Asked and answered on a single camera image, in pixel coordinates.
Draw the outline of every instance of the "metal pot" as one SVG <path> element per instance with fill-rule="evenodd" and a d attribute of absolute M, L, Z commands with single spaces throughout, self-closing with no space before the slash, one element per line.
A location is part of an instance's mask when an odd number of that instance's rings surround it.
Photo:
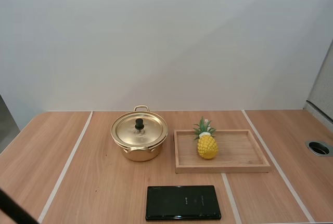
<path fill-rule="evenodd" d="M 137 111 L 138 108 L 146 108 L 147 111 Z M 168 126 L 162 117 L 150 112 L 147 106 L 137 106 L 133 112 L 114 122 L 111 135 L 126 158 L 142 162 L 153 159 L 162 151 Z"/>

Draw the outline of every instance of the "wooden tray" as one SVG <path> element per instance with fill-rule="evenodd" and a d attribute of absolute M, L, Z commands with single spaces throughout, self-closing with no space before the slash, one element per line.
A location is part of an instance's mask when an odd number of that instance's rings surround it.
<path fill-rule="evenodd" d="M 195 131 L 175 130 L 176 173 L 265 173 L 271 167 L 248 129 L 217 130 L 219 152 L 203 159 L 197 150 Z"/>

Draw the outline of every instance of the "pot handle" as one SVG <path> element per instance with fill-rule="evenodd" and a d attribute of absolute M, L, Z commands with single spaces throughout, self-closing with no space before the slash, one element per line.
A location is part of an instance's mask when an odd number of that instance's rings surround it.
<path fill-rule="evenodd" d="M 149 150 L 148 147 L 130 147 L 128 149 L 124 149 L 124 151 L 127 154 L 130 154 L 132 151 L 136 151 L 136 150 L 141 150 L 141 151 L 148 151 L 149 153 L 153 150 Z"/>
<path fill-rule="evenodd" d="M 136 111 L 138 108 L 146 108 L 147 111 L 150 111 L 149 108 L 147 106 L 136 106 L 134 108 L 134 111 Z"/>

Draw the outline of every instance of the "smartphone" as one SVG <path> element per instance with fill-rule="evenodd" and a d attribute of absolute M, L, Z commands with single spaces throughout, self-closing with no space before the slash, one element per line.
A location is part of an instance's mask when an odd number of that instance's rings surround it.
<path fill-rule="evenodd" d="M 219 220 L 214 186 L 148 187 L 146 220 Z"/>

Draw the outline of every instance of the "wooden table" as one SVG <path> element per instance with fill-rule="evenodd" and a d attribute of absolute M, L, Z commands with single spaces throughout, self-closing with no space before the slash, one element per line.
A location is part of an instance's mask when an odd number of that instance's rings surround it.
<path fill-rule="evenodd" d="M 222 219 L 195 223 L 333 221 L 333 157 L 304 144 L 333 144 L 333 134 L 308 112 L 157 112 L 169 136 L 161 154 L 141 163 L 124 158 L 110 136 L 123 113 L 93 112 L 90 122 L 90 112 L 38 115 L 0 155 L 0 187 L 42 223 L 146 223 L 147 186 L 156 185 L 215 185 Z M 250 129 L 272 171 L 176 174 L 171 133 L 201 116 L 217 129 Z M 13 222 L 1 213 L 0 223 Z"/>

